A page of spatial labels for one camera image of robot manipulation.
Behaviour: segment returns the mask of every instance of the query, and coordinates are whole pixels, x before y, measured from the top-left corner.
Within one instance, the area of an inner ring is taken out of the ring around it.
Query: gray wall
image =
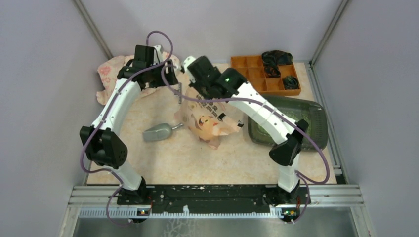
[[[114,55],[133,54],[152,30],[168,34],[175,55],[231,56],[289,51],[309,60],[341,0],[83,0]],[[151,43],[166,40],[154,36]]]
[[[106,58],[70,0],[3,0],[0,32],[0,236],[56,236]]]
[[[417,236],[419,1],[353,1],[316,69],[380,237]]]

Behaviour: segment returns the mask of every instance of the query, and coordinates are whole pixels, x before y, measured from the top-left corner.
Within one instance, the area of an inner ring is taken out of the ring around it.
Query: scoop
[[[151,127],[143,132],[143,138],[145,142],[156,142],[162,141],[169,138],[173,131],[182,127],[183,124],[180,123],[174,127],[172,127],[168,123],[160,123],[154,127]]]

